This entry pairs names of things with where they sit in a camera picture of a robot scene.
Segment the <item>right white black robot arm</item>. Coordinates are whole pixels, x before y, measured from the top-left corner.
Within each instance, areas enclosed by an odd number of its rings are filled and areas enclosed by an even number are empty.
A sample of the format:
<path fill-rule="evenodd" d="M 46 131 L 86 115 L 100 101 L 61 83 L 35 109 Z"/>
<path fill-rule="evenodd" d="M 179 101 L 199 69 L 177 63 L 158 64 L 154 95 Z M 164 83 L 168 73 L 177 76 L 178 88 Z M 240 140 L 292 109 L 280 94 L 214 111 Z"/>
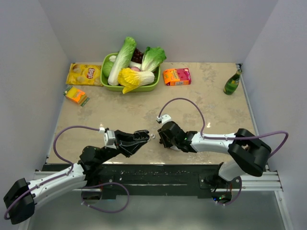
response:
<path fill-rule="evenodd" d="M 261 177 L 271 148 L 244 128 L 236 133 L 202 136 L 200 132 L 185 132 L 174 121 L 168 121 L 158 130 L 160 143 L 167 149 L 182 152 L 216 152 L 229 154 L 231 161 L 224 162 L 213 177 L 214 184 L 225 188 L 231 180 L 245 173 Z"/>

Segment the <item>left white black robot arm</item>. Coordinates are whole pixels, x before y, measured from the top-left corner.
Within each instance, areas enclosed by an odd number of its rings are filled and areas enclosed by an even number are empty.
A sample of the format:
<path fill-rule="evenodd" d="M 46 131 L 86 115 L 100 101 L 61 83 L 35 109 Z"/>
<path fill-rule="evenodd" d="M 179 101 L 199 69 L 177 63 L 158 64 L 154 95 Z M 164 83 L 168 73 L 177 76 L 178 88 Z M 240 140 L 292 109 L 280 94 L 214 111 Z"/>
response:
<path fill-rule="evenodd" d="M 150 139 L 148 130 L 125 133 L 108 128 L 95 128 L 103 134 L 102 148 L 87 146 L 77 163 L 66 161 L 68 168 L 38 180 L 21 178 L 12 185 L 3 201 L 6 206 L 4 219 L 19 224 L 29 219 L 48 201 L 77 188 L 94 188 L 99 184 L 98 167 L 109 159 L 122 154 L 130 157 Z"/>

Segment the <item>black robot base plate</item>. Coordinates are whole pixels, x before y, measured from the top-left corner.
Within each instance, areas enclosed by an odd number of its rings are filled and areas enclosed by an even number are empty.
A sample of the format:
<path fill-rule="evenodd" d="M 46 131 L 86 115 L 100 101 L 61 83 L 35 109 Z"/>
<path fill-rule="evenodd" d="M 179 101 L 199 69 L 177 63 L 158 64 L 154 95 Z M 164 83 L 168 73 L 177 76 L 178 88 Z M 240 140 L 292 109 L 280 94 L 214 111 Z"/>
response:
<path fill-rule="evenodd" d="M 196 196 L 211 198 L 212 191 L 229 183 L 217 176 L 219 165 L 103 164 L 85 174 L 86 186 L 99 185 L 103 199 L 116 196 Z"/>

